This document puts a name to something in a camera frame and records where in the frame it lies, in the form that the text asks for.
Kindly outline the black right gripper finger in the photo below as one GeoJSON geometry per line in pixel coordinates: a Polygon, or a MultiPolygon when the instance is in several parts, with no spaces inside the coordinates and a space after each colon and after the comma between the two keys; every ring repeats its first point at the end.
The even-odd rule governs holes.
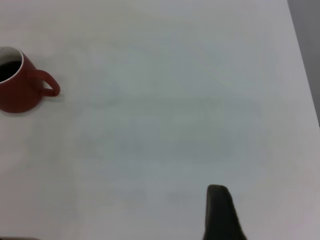
{"type": "Polygon", "coordinates": [[[227,187],[207,187],[203,240],[246,240],[227,187]]]}

